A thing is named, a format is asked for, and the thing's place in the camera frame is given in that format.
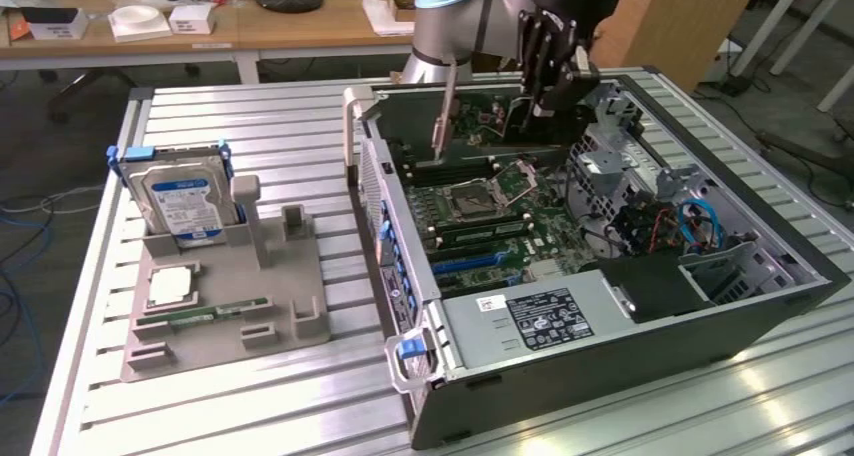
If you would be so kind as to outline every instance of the white box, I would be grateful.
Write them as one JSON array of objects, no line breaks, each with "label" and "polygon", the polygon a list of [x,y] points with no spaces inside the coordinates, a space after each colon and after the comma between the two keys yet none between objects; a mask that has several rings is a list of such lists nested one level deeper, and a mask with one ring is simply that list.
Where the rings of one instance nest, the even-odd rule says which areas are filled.
[{"label": "white box", "polygon": [[169,26],[175,34],[211,34],[213,11],[209,4],[177,6],[169,15]]},{"label": "white box", "polygon": [[116,19],[112,14],[107,16],[109,19],[109,27],[112,29],[112,37],[116,43],[128,43],[131,41],[143,41],[145,39],[163,38],[164,36],[172,36],[172,30],[169,29],[169,23],[165,22],[165,17],[160,17],[144,27],[128,27],[116,23]]},{"label": "white box", "polygon": [[80,8],[21,8],[36,39],[82,39],[89,18]]},{"label": "white box", "polygon": [[743,48],[730,39],[724,39],[715,54],[715,60],[708,66],[708,71],[700,83],[722,83],[726,80],[727,73],[735,66],[735,60],[742,55]]}]

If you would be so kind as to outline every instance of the blue cable on floor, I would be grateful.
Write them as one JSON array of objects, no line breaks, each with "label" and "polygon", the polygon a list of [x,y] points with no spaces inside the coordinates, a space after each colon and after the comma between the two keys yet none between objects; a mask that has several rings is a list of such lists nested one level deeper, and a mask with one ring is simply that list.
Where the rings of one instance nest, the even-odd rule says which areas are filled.
[{"label": "blue cable on floor", "polygon": [[14,396],[17,396],[17,394],[20,394],[20,392],[24,389],[26,389],[26,387],[29,387],[29,385],[37,381],[37,378],[42,375],[45,370],[44,348],[41,346],[41,338],[40,338],[38,329],[36,327],[34,318],[32,316],[32,310],[29,308],[29,305],[26,304],[26,301],[24,301],[24,298],[21,297],[20,293],[14,288],[14,284],[9,278],[9,273],[20,271],[24,267],[32,264],[44,255],[44,252],[46,251],[48,246],[50,244],[50,228],[44,224],[28,223],[25,221],[17,221],[14,219],[8,219],[4,217],[0,217],[0,222],[10,224],[13,226],[38,228],[44,235],[41,247],[37,249],[37,251],[33,254],[29,255],[29,257],[24,261],[17,263],[10,268],[0,267],[0,276],[2,277],[2,280],[9,286],[8,291],[0,290],[0,295],[9,300],[9,304],[10,304],[9,308],[17,306],[18,311],[21,312],[24,323],[29,328],[29,333],[32,335],[32,341],[33,341],[34,350],[36,350],[36,368],[33,369],[32,373],[29,374],[24,382],[17,386],[17,388],[14,388],[14,391],[6,394],[5,397],[0,400],[0,408],[1,408],[5,405],[5,403],[9,402],[14,398]]}]

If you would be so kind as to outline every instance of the warning label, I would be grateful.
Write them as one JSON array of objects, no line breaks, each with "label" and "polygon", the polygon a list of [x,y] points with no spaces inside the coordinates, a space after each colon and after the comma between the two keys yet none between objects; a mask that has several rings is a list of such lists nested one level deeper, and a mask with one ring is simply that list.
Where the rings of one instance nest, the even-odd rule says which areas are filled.
[{"label": "warning label", "polygon": [[592,336],[592,328],[566,288],[508,299],[507,309],[528,349],[536,351]]}]

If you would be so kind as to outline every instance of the floor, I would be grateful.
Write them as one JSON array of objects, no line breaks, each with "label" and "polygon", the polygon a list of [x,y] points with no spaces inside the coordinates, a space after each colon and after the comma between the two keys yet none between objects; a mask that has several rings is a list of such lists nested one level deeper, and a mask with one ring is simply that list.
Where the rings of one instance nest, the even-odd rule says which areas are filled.
[{"label": "floor", "polygon": [[[747,12],[732,36],[747,41],[766,15],[767,8]],[[783,21],[766,44],[766,50],[772,48],[776,39],[796,24],[794,18]],[[324,58],[313,62],[279,61],[264,63],[261,69],[269,81],[369,77],[387,75],[389,70],[399,70],[404,58],[389,56]],[[751,89],[740,97],[727,98],[727,101],[756,129],[776,132],[827,154],[838,154],[854,147],[854,141],[834,142],[832,136],[840,134],[840,129],[830,116],[815,110],[815,104],[852,61],[854,48],[816,34],[784,75],[772,77],[764,71],[772,58],[758,71],[756,74],[771,87],[771,93],[763,94]],[[136,67],[129,68],[127,72],[140,86],[237,83],[237,72],[232,64],[209,63],[200,65],[200,68],[201,74],[197,78],[187,76],[181,65]],[[4,121],[0,200],[26,194],[53,194],[77,186],[97,185],[104,180],[104,150],[115,141],[119,132],[127,89],[116,81],[98,81],[69,104],[69,123],[57,126],[42,117],[44,104],[61,84],[70,81],[77,74],[78,71],[60,71],[58,82],[44,84],[34,72],[20,72],[17,75],[0,73],[0,81],[16,78],[5,90],[0,90],[0,121]],[[716,91],[710,87],[700,87],[699,91],[707,95],[716,95]],[[702,104],[735,134],[758,147],[751,131],[739,122],[732,110],[719,101],[702,101]],[[848,91],[843,96],[834,113],[840,120],[854,120],[854,91]],[[768,160],[799,185],[806,186],[806,171],[796,160],[778,152],[768,154]],[[844,200],[844,182],[823,171],[816,170],[816,174],[814,190],[827,199]],[[97,198],[97,192],[70,196],[57,205],[57,209],[97,204]],[[30,199],[16,204],[33,202]],[[836,208],[828,210],[848,227],[854,227],[851,214]],[[28,218],[21,219],[40,221],[38,218],[45,214],[36,212],[25,216]],[[52,366],[61,342],[93,218],[94,211],[57,215],[50,224],[49,250],[44,257],[13,275],[18,291],[34,313],[48,366]],[[30,233],[32,228],[0,225],[0,255],[12,251]],[[0,318],[1,337],[9,329],[12,317]],[[26,326],[21,324],[9,343],[0,348],[0,399],[29,376],[36,361],[33,351],[32,338]],[[24,390],[22,397],[0,405],[0,454],[28,453],[49,381],[48,374],[49,370],[37,377],[36,382]]]}]

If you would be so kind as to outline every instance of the wooden desk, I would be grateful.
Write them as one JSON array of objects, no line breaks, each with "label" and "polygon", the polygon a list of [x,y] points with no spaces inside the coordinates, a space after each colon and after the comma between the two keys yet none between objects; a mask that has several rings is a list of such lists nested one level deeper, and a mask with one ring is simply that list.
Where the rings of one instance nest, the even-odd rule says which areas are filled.
[{"label": "wooden desk", "polygon": [[[371,30],[361,0],[325,0],[311,13],[291,15],[267,11],[253,0],[215,9],[211,35],[115,43],[107,14],[115,0],[56,0],[94,15],[85,36],[76,41],[36,41],[30,37],[0,44],[0,70],[90,68],[168,63],[233,61],[240,80],[256,84],[256,62],[289,57],[408,53],[411,38],[383,38]],[[16,11],[9,21],[18,18]],[[0,27],[4,38],[6,25]]]}]

